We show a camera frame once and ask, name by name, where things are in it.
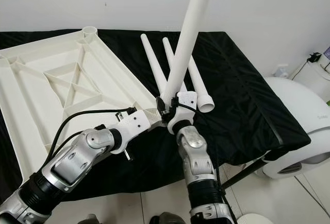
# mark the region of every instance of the white plastic rod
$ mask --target white plastic rod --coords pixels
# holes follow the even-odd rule
[[[191,77],[194,89],[197,92],[197,106],[201,112],[210,112],[214,109],[215,103],[212,97],[208,94],[200,72],[194,58],[191,56],[188,64],[188,70]]]
[[[200,23],[206,10],[208,0],[190,0],[185,20],[180,33],[179,42],[174,55],[168,83],[163,93],[163,101],[169,106],[184,80],[190,56],[194,48]]]
[[[163,38],[163,44],[164,44],[167,59],[169,61],[169,65],[170,65],[170,67],[172,67],[171,64],[173,64],[173,62],[170,62],[170,61],[172,61],[174,55],[173,55],[172,47],[171,47],[171,44],[170,44],[168,38]],[[204,85],[200,72],[198,71],[197,65],[192,56],[190,56],[188,70],[189,70],[192,84],[194,85],[194,89],[197,92],[198,109],[201,112],[212,111],[215,107],[215,103],[213,102],[212,97],[208,94],[208,92],[206,90],[206,87]],[[186,91],[187,89],[186,89],[186,86],[184,83],[182,84],[180,91],[183,91],[183,87]]]
[[[147,36],[145,34],[141,35],[141,40],[142,40],[142,44],[144,47],[144,50],[146,52],[146,56],[148,57],[149,60],[149,64],[151,66],[151,70],[153,71],[157,86],[158,86],[158,90],[159,93],[162,94],[165,90],[166,87],[166,78],[165,75],[163,73],[163,71],[161,70],[161,67],[159,65],[159,62],[156,58],[156,55],[149,43],[149,40],[147,38]]]
[[[173,65],[173,60],[174,60],[174,53],[170,44],[170,41],[168,38],[163,38],[163,44],[164,44],[164,48],[165,48],[165,52],[166,52],[166,57],[167,57],[167,61],[169,63],[170,68],[172,68]],[[180,88],[180,92],[186,92],[187,88],[185,85],[185,82],[182,83],[181,88]]]

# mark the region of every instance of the plastic tray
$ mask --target plastic tray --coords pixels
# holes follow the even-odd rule
[[[0,50],[0,108],[23,182],[37,171],[62,121],[83,110],[155,107],[154,96],[97,36],[81,31]],[[115,113],[87,114],[69,135],[117,122]]]

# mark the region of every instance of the white tiled floor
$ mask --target white tiled floor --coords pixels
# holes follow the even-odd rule
[[[91,213],[102,224],[143,224],[140,193],[62,202],[54,209],[46,224],[77,224]]]
[[[242,167],[224,165],[224,182]],[[330,163],[300,175],[308,190],[330,211]],[[251,174],[226,190],[237,217],[247,213],[261,214],[274,224],[330,223],[330,219],[305,192],[295,178],[270,180]],[[148,224],[154,215],[164,211],[175,213],[189,222],[190,204],[185,182],[179,181],[154,191],[117,194],[61,203],[47,224],[75,224],[94,213],[103,224]]]

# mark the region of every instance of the bolt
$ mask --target bolt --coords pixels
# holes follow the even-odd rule
[[[83,165],[81,165],[80,169],[83,170],[87,166],[87,162],[85,162]]]
[[[125,155],[126,155],[126,158],[127,158],[129,161],[131,161],[132,158],[129,156],[129,153],[126,151],[126,149],[124,150],[124,153],[125,153]]]
[[[75,155],[76,153],[72,153],[71,155],[69,155],[68,159],[71,160]]]

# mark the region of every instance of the black cloth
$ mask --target black cloth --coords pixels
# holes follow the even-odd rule
[[[21,182],[20,167],[0,113],[0,204],[20,186]]]
[[[1,32],[0,49],[73,32]],[[98,36],[154,95],[158,89],[140,40],[142,31],[99,30]],[[168,37],[173,50],[178,32],[145,32],[167,76],[169,67],[162,38]],[[211,130],[203,119],[195,125],[208,142],[212,158],[233,165],[246,163],[271,150],[275,159],[281,154],[310,143],[308,135],[273,93],[260,73],[225,32],[200,32],[193,56],[215,102],[206,114]],[[185,83],[193,90],[189,74]],[[2,143],[10,144],[8,138]],[[174,136],[156,128],[130,142],[135,160],[123,154],[110,156],[92,168],[67,200],[83,199],[122,192],[149,191],[184,177],[182,160]],[[11,168],[0,157],[2,167]],[[1,184],[10,171],[3,171]]]

